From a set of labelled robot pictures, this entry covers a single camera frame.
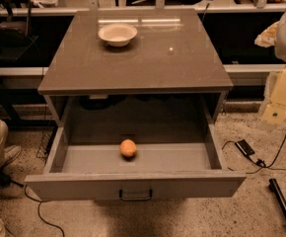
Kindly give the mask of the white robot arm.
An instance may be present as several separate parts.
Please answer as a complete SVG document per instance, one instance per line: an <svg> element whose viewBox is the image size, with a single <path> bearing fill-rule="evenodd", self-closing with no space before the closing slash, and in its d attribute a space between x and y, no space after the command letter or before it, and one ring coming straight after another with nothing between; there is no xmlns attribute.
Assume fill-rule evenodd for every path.
<svg viewBox="0 0 286 237"><path fill-rule="evenodd" d="M275 56L286 63L286 12L257 36L254 43L274 47ZM268 76L265 100L260 108L261 120L279 125L286 119L286 65L281 72Z"/></svg>

